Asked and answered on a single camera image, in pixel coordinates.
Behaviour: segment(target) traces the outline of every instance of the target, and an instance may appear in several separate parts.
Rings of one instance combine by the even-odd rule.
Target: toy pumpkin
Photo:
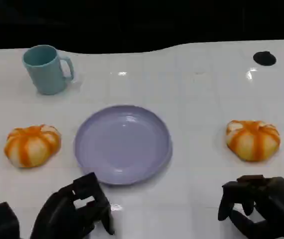
[[[60,144],[61,135],[53,126],[15,128],[7,137],[4,153],[14,166],[30,168],[46,162]]]
[[[233,120],[227,124],[226,143],[242,160],[263,161],[278,150],[281,138],[272,124]]]

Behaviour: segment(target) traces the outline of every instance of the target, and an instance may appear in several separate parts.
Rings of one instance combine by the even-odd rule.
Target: plate
[[[136,106],[113,106],[89,117],[75,138],[85,174],[100,182],[129,185],[148,179],[169,162],[172,142],[165,123]]]

